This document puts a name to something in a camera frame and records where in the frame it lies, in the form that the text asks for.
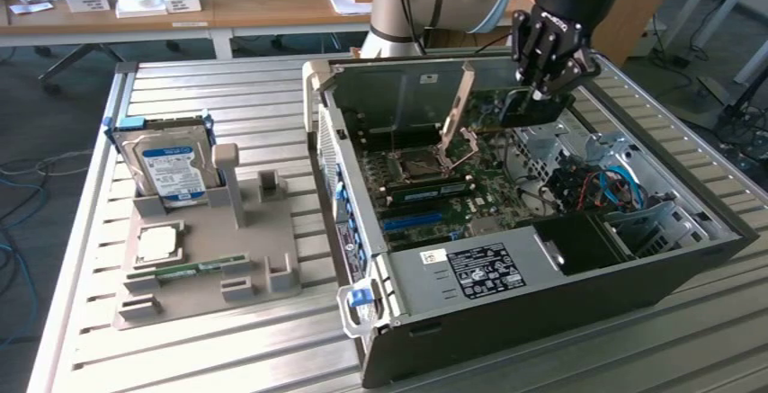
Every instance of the wooden desk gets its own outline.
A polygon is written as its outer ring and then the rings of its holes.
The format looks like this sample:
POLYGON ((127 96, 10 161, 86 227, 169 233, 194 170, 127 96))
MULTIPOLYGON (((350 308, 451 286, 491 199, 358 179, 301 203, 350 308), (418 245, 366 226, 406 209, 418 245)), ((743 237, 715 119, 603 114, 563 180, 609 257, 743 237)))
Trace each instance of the wooden desk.
MULTIPOLYGON (((0 0, 15 4, 17 0, 0 0)), ((337 15, 327 0, 201 0, 202 11, 117 19, 114 11, 70 13, 66 4, 41 13, 0 15, 0 46, 54 45, 206 38, 217 58, 231 58, 229 39, 246 35, 366 31, 367 15, 337 15)), ((593 45, 622 63, 661 0, 617 0, 593 37, 593 45)), ((527 0, 509 0, 510 11, 527 9, 527 0)))

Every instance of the blue hard drive label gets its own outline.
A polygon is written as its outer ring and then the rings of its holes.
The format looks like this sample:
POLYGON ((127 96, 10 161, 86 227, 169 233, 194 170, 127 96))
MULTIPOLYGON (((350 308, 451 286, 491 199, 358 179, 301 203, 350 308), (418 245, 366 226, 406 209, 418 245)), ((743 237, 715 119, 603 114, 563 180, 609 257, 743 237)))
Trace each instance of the blue hard drive label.
POLYGON ((202 175, 191 165, 194 149, 187 146, 141 152, 157 194, 170 201, 193 200, 205 193, 202 175))
POLYGON ((506 247, 501 243, 447 254, 447 262, 467 299, 525 286, 506 247))

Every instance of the aluminum table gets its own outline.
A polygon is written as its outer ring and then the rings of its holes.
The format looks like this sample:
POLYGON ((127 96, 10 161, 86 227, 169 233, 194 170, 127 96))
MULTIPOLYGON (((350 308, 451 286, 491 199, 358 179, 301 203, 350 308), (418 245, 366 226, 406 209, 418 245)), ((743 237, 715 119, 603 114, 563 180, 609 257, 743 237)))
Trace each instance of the aluminum table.
MULTIPOLYGON (((341 331, 329 245, 306 158, 297 56, 137 65, 115 74, 105 116, 207 109, 219 142, 241 148, 238 175, 287 180, 302 293, 155 326, 110 328, 134 192, 103 135, 45 323, 29 392, 361 391, 341 331)), ((768 197, 611 67, 595 80, 677 160, 763 233, 768 197)), ((583 93, 594 127, 610 118, 583 93)), ((375 391, 751 391, 768 385, 768 236, 657 305, 375 391)))

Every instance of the hard drive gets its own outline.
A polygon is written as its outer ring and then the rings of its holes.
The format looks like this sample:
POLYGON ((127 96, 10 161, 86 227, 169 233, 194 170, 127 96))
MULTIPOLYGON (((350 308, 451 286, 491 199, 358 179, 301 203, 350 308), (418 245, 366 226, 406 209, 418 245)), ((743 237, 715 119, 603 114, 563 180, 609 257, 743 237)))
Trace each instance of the hard drive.
POLYGON ((205 190, 221 185, 211 163, 210 117, 119 120, 110 132, 141 196, 157 195, 166 207, 205 201, 205 190))

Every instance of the table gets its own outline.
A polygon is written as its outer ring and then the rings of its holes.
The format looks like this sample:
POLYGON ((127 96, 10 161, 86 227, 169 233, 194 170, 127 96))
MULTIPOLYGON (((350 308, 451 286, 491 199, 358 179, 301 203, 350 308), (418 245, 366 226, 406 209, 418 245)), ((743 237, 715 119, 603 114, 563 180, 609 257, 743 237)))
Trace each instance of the table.
MULTIPOLYGON (((29 392, 361 391, 302 130, 301 65, 333 57, 345 56, 119 67, 105 117, 173 117, 207 108, 218 142, 241 148, 237 174, 275 167, 286 178, 303 291, 155 326, 109 327, 134 184, 99 131, 29 392)), ((651 308, 375 391, 721 392, 768 385, 768 195, 602 63, 597 85, 761 238, 651 308)), ((574 107, 595 129, 614 128, 593 100, 575 94, 574 107)))
MULTIPOLYGON (((367 15, 337 15, 327 0, 201 0, 202 11, 119 19, 113 11, 70 13, 58 2, 41 13, 14 15, 0 8, 0 47, 210 39, 215 58, 231 58, 229 39, 246 35, 366 31, 367 15)), ((593 45, 618 64, 629 55, 662 0, 617 0, 593 36, 593 45)), ((15 0, 0 0, 14 4, 15 0)), ((529 9, 529 0, 509 0, 510 12, 529 9)))

